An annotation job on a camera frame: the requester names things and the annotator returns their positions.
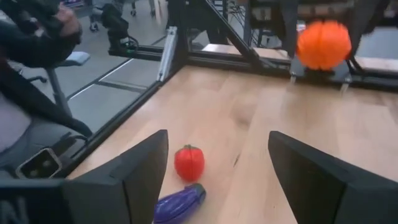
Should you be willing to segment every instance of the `black jacket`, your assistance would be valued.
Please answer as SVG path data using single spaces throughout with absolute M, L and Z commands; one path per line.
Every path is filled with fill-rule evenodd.
M 41 91 L 14 71 L 7 59 L 32 68 L 49 68 L 65 60 L 76 41 L 68 38 L 50 39 L 22 33 L 14 24 L 0 21 L 0 91 L 32 116 L 72 128 L 85 136 L 92 132 L 81 121 L 67 115 Z

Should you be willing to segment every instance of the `wooden table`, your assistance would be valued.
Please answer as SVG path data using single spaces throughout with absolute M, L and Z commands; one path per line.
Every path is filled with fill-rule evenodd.
M 193 144 L 206 157 L 200 182 L 208 195 L 187 223 L 296 223 L 267 151 L 272 130 L 398 180 L 398 95 L 350 88 L 341 96 L 334 89 L 288 85 L 278 78 L 185 67 L 70 178 L 167 129 L 170 154 L 161 196 L 184 186 L 173 168 L 178 149 Z

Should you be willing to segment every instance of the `person's arm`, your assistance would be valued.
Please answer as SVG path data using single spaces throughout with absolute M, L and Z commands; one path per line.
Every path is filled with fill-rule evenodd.
M 76 33 L 81 29 L 73 11 L 65 6 L 60 6 L 56 17 L 64 23 L 61 37 L 57 39 L 27 35 L 16 25 L 0 21 L 0 54 L 28 67 L 47 68 L 62 62 L 78 43 Z

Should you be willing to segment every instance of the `orange pumpkin toy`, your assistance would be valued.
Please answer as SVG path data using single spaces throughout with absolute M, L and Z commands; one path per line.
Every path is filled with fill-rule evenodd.
M 351 51 L 347 28 L 336 21 L 316 21 L 298 35 L 297 57 L 313 70 L 331 70 Z
M 203 173 L 205 157 L 199 148 L 186 145 L 175 153 L 174 168 L 184 181 L 195 182 Z

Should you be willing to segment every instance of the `black metal frame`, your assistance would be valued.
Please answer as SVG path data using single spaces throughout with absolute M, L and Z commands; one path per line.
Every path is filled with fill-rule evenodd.
M 109 120 L 94 136 L 89 139 L 88 149 L 84 155 L 80 156 L 78 161 L 69 172 L 76 168 L 79 163 L 89 156 L 103 141 L 105 141 L 117 128 L 125 122 L 136 110 L 138 110 L 156 91 L 168 80 L 170 80 L 182 67 L 193 65 L 197 67 L 217 68 L 222 70 L 234 70 L 238 72 L 256 73 L 265 76 L 290 78 L 290 61 L 279 60 L 275 58 L 260 58 L 258 54 L 248 44 L 243 41 L 234 29 L 228 24 L 228 18 L 218 13 L 210 0 L 190 0 L 203 4 L 208 12 L 202 13 L 205 16 L 211 16 L 213 21 L 221 28 L 222 33 L 226 34 L 231 43 L 241 53 L 221 54 L 217 52 L 191 51 L 188 45 L 187 25 L 185 5 L 186 0 L 169 1 L 169 15 L 174 16 L 177 26 L 178 42 L 174 53 L 172 68 L 169 76 L 162 82 L 154 82 L 135 102 L 120 111 L 113 119 Z M 144 60 L 160 61 L 163 48 L 152 46 L 140 46 L 133 52 L 109 51 L 110 55 L 139 58 Z M 352 82 L 350 86 L 376 89 L 383 91 L 398 90 L 398 74 L 385 71 L 366 70 L 365 76 L 358 73 L 352 73 Z M 341 85 L 340 82 L 327 81 L 324 84 Z

